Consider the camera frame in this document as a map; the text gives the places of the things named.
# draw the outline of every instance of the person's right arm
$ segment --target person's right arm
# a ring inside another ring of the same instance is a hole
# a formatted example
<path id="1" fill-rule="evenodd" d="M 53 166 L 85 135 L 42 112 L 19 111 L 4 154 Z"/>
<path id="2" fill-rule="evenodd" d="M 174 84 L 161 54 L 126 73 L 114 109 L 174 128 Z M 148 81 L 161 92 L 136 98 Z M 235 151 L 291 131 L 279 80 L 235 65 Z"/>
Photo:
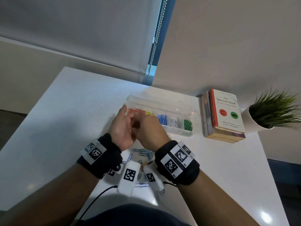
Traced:
<path id="1" fill-rule="evenodd" d="M 153 152 L 170 141 L 157 117 L 141 115 L 132 120 L 131 132 Z M 204 172 L 190 185 L 177 184 L 198 225 L 258 225 L 258 223 Z"/>

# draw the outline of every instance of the red circle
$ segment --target red circle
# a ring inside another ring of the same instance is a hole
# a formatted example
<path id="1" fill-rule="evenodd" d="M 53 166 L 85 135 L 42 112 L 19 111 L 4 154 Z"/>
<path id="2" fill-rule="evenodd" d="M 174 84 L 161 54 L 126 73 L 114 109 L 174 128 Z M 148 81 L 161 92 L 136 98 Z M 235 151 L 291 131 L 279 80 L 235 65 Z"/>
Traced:
<path id="1" fill-rule="evenodd" d="M 222 115 L 222 116 L 226 116 L 227 115 L 227 112 L 226 112 L 226 110 L 224 110 L 224 109 L 220 109 L 219 110 L 219 113 Z"/>

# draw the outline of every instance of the clear plastic organizer box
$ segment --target clear plastic organizer box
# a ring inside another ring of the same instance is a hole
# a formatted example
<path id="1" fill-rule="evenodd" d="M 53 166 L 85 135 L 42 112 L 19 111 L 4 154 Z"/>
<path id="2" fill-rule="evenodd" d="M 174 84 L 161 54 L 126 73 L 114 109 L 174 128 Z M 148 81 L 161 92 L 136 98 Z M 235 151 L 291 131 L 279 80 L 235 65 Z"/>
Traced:
<path id="1" fill-rule="evenodd" d="M 191 121 L 192 112 L 191 107 L 180 102 L 164 101 L 160 98 L 154 98 L 143 95 L 130 95 L 127 98 L 126 106 L 128 108 L 127 114 L 131 108 L 145 110 L 152 113 L 154 116 L 167 115 L 167 125 L 163 128 L 167 133 L 173 133 L 182 136 L 191 136 L 193 131 L 184 129 L 184 120 Z M 177 120 L 178 128 L 170 126 L 171 119 Z"/>

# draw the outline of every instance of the person's right hand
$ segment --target person's right hand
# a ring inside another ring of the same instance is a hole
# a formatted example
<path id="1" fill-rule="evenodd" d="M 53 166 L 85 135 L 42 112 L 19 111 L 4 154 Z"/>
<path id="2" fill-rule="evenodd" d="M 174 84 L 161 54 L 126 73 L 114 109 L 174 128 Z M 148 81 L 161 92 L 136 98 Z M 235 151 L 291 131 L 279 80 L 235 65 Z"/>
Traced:
<path id="1" fill-rule="evenodd" d="M 156 152 L 170 141 L 167 133 L 155 116 L 138 115 L 132 119 L 131 133 L 137 137 L 142 146 Z"/>

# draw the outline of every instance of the navy blue clothing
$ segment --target navy blue clothing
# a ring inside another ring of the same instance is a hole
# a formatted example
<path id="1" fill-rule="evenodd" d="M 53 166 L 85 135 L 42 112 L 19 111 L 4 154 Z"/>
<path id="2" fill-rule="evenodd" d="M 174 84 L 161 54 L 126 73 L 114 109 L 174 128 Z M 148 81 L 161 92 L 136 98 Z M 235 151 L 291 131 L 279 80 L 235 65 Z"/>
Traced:
<path id="1" fill-rule="evenodd" d="M 121 205 L 85 220 L 82 226 L 189 226 L 169 213 L 137 204 Z"/>

